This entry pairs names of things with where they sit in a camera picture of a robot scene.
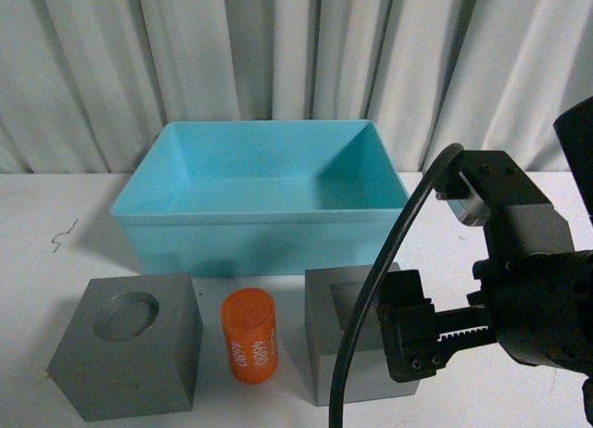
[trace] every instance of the turquoise plastic bin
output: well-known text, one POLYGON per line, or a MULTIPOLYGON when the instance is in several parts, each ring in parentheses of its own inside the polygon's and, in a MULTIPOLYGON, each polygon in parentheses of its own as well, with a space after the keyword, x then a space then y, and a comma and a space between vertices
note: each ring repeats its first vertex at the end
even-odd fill
POLYGON ((144 273, 373 263, 408 194, 367 120, 173 122, 111 209, 144 273))

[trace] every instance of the black cable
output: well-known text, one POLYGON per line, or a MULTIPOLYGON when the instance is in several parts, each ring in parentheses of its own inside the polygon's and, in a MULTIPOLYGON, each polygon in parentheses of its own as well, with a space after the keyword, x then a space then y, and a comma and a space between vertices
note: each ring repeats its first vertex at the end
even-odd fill
POLYGON ((393 263, 399 247, 404 241, 411 224, 414 222, 418 212, 422 208, 426 197, 435 187, 436 181, 447 170, 450 163, 463 151, 460 144, 451 144, 436 157, 429 169, 424 174, 420 183, 411 194, 410 200, 401 211, 391 232, 377 259, 372 265, 364 285, 360 289, 359 296, 350 313, 347 327, 344 330, 340 348, 335 359, 334 375, 330 392, 329 426, 330 428, 341 428, 344 416, 344 393, 346 391, 346 380, 350 363, 354 356, 354 348, 359 339, 360 328, 367 315, 372 300, 383 282, 387 270, 393 263))

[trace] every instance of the white backdrop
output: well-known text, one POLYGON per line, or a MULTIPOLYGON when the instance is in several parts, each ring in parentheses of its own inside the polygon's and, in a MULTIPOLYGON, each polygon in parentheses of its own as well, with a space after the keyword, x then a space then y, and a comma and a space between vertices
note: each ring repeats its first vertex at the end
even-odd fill
POLYGON ((173 120, 377 121, 400 170, 451 142, 566 170, 593 0, 0 0, 0 172, 133 171, 173 120))

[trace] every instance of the metal block with square hole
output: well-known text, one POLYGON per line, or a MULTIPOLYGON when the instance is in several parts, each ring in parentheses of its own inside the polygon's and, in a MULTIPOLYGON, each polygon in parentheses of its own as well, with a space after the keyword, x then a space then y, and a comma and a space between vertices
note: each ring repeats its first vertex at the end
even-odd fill
MULTIPOLYGON (((329 405, 335 358, 342 333, 371 266, 318 269, 305 273, 305 327, 317 406, 329 405)), ((398 271, 394 263, 390 271, 398 271)), ((418 382, 391 380, 376 308, 372 307, 360 331, 350 366, 344 401, 411 396, 418 382)))
POLYGON ((201 334, 189 274, 93 279, 47 372, 87 422, 186 411, 201 334))

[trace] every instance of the orange cylinder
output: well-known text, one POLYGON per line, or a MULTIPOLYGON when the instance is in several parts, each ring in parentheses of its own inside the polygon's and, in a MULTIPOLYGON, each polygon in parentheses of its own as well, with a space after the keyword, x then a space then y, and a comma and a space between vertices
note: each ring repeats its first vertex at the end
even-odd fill
POLYGON ((248 384, 271 377, 278 367, 276 308, 263 289, 239 289, 221 306, 222 328, 233 375, 248 384))

